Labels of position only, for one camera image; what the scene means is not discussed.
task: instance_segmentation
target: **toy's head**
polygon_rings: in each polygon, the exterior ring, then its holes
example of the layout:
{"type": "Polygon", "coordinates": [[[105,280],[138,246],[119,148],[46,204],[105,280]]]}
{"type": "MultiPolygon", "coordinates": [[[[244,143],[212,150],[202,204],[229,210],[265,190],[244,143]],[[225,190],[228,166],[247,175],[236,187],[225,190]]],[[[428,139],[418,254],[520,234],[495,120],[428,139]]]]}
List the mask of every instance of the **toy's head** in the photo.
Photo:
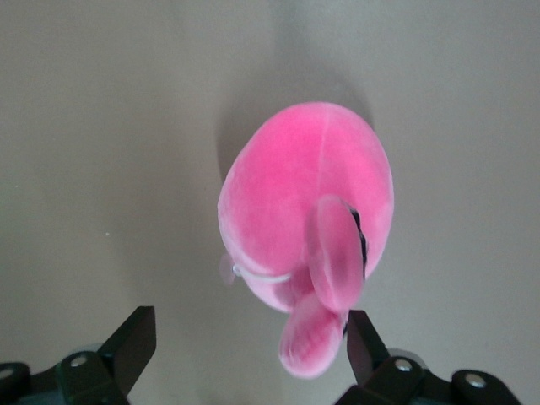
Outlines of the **toy's head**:
{"type": "Polygon", "coordinates": [[[293,105],[240,152],[218,212],[229,253],[222,266],[291,313],[283,365],[300,377],[321,374],[390,231],[392,173],[377,136],[339,105],[293,105]]]}

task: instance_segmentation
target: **screw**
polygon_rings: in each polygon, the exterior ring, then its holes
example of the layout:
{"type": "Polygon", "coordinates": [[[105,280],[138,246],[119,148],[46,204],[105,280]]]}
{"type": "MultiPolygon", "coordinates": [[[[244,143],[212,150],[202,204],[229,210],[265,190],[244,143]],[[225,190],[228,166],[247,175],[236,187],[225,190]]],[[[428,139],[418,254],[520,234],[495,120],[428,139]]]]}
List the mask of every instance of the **screw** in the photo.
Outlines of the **screw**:
{"type": "Polygon", "coordinates": [[[475,388],[484,388],[486,386],[485,379],[478,374],[468,373],[465,375],[465,380],[475,388]]]}
{"type": "Polygon", "coordinates": [[[84,363],[86,363],[86,356],[80,355],[76,357],[75,359],[71,360],[70,364],[72,367],[79,367],[80,365],[83,365],[84,363]]]}
{"type": "Polygon", "coordinates": [[[0,371],[0,380],[8,378],[14,373],[14,369],[4,369],[0,371]]]}
{"type": "Polygon", "coordinates": [[[394,363],[394,364],[396,365],[397,369],[400,370],[400,371],[409,372],[410,370],[413,369],[413,365],[410,364],[405,359],[398,359],[398,360],[396,360],[396,363],[394,363]]]}

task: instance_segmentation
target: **plush ear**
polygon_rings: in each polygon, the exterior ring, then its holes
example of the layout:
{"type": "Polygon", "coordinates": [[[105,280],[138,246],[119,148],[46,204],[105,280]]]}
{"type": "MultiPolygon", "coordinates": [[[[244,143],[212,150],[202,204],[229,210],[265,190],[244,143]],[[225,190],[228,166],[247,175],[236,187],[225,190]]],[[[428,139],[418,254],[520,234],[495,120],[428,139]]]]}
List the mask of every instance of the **plush ear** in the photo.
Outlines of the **plush ear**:
{"type": "Polygon", "coordinates": [[[335,196],[321,197],[308,225],[311,281],[330,311],[348,311],[364,282],[359,230],[350,207],[335,196]]]}
{"type": "Polygon", "coordinates": [[[343,340],[346,315],[329,311],[315,293],[306,295],[283,330],[279,344],[283,367],[299,378],[316,378],[324,373],[343,340]]]}

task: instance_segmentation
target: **stuffed animal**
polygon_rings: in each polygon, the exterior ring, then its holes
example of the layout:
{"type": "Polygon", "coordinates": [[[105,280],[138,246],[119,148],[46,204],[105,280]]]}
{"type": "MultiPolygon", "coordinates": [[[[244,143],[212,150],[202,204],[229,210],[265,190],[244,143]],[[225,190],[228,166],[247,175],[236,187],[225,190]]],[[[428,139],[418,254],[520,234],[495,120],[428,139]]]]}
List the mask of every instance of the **stuffed animal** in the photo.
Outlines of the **stuffed animal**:
{"type": "Polygon", "coordinates": [[[340,105],[279,112],[231,166],[218,202],[228,252],[220,267],[290,314],[279,344],[290,374],[315,378],[335,359],[348,310],[381,258],[393,207],[379,139],[340,105]]]}

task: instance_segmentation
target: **beige surface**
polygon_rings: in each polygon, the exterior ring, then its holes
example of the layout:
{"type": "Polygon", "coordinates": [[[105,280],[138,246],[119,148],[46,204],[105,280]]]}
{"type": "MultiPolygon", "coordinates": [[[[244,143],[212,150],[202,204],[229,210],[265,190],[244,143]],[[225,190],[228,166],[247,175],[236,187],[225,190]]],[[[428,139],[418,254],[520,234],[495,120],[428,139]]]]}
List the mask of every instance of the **beige surface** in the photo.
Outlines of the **beige surface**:
{"type": "Polygon", "coordinates": [[[540,3],[0,3],[0,360],[34,371],[155,305],[135,404],[331,404],[278,363],[285,316],[222,286],[216,202],[304,100],[361,113],[396,215],[359,306],[439,376],[537,403],[540,3]]]}

